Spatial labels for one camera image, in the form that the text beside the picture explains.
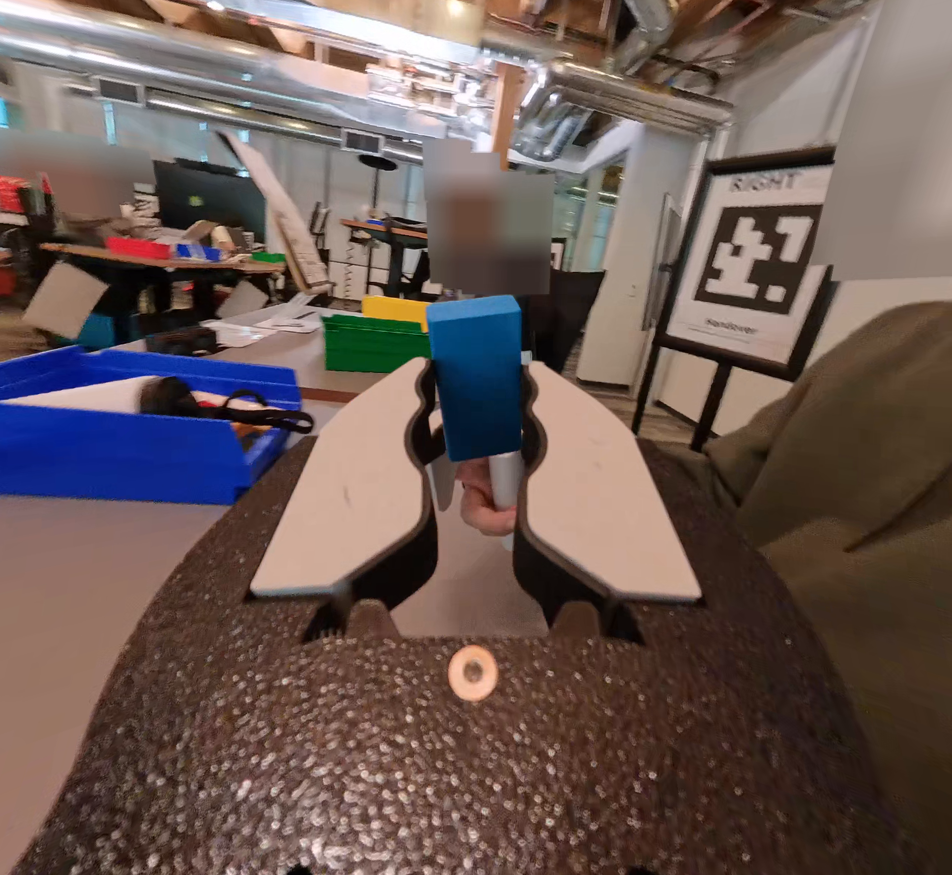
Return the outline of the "black framed sign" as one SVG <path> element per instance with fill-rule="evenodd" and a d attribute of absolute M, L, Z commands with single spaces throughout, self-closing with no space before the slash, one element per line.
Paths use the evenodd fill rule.
<path fill-rule="evenodd" d="M 837 284 L 812 262 L 834 145 L 707 161 L 654 343 L 794 381 Z"/>

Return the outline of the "wooden column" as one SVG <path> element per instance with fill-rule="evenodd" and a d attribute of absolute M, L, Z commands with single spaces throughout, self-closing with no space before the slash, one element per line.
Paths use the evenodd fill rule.
<path fill-rule="evenodd" d="M 497 155 L 502 171 L 508 169 L 508 151 L 515 119 L 526 86 L 526 71 L 508 62 L 496 62 L 496 95 L 492 114 L 491 153 Z"/>

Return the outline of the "instruction board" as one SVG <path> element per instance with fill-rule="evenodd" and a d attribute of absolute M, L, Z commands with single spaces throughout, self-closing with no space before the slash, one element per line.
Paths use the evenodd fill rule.
<path fill-rule="evenodd" d="M 310 234 L 299 208 L 264 155 L 232 133 L 217 128 L 215 134 L 247 170 L 249 178 L 264 196 L 298 291 L 311 295 L 332 293 L 334 286 L 317 252 L 316 241 Z"/>

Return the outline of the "blue foam block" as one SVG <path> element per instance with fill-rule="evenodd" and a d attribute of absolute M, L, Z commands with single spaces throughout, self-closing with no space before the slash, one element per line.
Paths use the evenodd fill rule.
<path fill-rule="evenodd" d="M 446 453 L 459 464 L 522 444 L 522 311 L 511 295 L 431 304 L 430 353 Z"/>

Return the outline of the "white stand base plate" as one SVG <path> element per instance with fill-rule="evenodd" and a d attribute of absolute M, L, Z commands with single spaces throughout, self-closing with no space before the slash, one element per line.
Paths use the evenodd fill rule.
<path fill-rule="evenodd" d="M 282 311 L 264 320 L 257 321 L 254 328 L 269 332 L 310 335 L 322 330 L 324 316 L 323 310 L 306 310 L 294 313 Z"/>

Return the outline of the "grey topped table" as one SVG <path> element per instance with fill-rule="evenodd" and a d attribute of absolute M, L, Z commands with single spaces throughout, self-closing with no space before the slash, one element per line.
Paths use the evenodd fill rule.
<path fill-rule="evenodd" d="M 177 376 L 198 388 L 225 395 L 235 387 L 253 388 L 272 401 L 292 401 L 295 378 L 301 400 L 346 403 L 385 379 L 385 373 L 329 370 L 324 330 L 278 331 L 255 342 L 225 349 L 209 359 L 152 354 L 146 342 L 98 351 L 102 366 L 132 376 Z"/>

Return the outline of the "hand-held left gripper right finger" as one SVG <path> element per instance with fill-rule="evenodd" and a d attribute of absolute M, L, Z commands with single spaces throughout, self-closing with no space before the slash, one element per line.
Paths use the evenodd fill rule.
<path fill-rule="evenodd" d="M 542 363 L 524 367 L 517 583 L 546 620 L 570 603 L 618 619 L 629 603 L 703 592 L 635 435 Z"/>

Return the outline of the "printed paper sheet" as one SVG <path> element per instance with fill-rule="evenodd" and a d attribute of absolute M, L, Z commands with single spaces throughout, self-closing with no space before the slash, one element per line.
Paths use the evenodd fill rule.
<path fill-rule="evenodd" d="M 228 321 L 203 321 L 200 326 L 203 329 L 210 330 L 215 335 L 216 343 L 222 349 L 254 345 L 264 340 L 268 335 L 268 330 Z"/>

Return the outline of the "wooden standing desk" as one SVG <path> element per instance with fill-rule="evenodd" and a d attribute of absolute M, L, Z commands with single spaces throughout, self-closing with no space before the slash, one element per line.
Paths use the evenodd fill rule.
<path fill-rule="evenodd" d="M 377 290 L 388 298 L 432 300 L 423 287 L 430 281 L 426 226 L 385 216 L 370 220 L 341 219 L 349 243 L 363 247 L 363 293 Z"/>

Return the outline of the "yellow plastic bin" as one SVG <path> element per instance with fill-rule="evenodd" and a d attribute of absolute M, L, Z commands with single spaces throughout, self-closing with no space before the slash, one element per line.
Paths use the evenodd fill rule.
<path fill-rule="evenodd" d="M 426 329 L 428 303 L 404 298 L 366 296 L 362 301 L 362 314 L 367 318 L 418 323 Z"/>

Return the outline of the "blue box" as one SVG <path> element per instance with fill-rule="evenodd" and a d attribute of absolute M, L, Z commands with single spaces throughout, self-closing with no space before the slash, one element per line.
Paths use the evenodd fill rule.
<path fill-rule="evenodd" d="M 91 312 L 73 340 L 86 350 L 103 350 L 120 344 L 113 317 Z"/>

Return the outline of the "person's right forearm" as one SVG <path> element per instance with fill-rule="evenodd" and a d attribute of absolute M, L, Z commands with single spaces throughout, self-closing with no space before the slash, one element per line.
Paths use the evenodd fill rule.
<path fill-rule="evenodd" d="M 950 873 L 950 302 L 878 315 L 701 451 L 659 448 L 782 578 L 903 828 Z"/>

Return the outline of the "black easel stand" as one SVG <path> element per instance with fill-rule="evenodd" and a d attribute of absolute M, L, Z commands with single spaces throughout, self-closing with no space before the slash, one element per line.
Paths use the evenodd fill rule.
<path fill-rule="evenodd" d="M 660 342 L 658 342 L 657 337 L 653 339 L 649 347 L 649 354 L 637 393 L 636 405 L 630 426 L 630 430 L 634 435 L 640 433 L 641 425 L 649 405 L 649 397 L 658 369 L 660 353 L 664 348 L 673 348 L 673 346 L 667 344 L 665 335 L 660 336 Z M 705 404 L 702 408 L 701 416 L 697 420 L 689 446 L 693 451 L 700 451 L 710 437 L 732 370 L 733 366 L 731 363 L 725 361 L 717 362 Z"/>

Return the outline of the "blue plastic bin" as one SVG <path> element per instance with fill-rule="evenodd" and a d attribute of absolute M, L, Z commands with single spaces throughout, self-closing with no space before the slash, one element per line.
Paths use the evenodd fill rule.
<path fill-rule="evenodd" d="M 5 361 L 2 401 L 142 377 L 105 368 L 104 359 L 70 346 Z M 270 407 L 302 407 L 294 377 L 288 405 L 244 386 L 220 395 L 184 382 L 220 399 L 244 388 Z M 2 405 L 1 418 L 4 495 L 230 505 L 261 478 L 288 441 L 287 432 L 270 429 L 244 448 L 231 424 L 200 418 L 24 405 Z"/>

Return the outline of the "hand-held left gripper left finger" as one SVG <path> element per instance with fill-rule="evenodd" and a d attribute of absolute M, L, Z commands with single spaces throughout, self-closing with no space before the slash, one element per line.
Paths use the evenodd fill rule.
<path fill-rule="evenodd" d="M 323 426 L 250 583 L 258 599 L 343 598 L 398 607 L 438 559 L 426 466 L 435 380 L 413 358 Z"/>

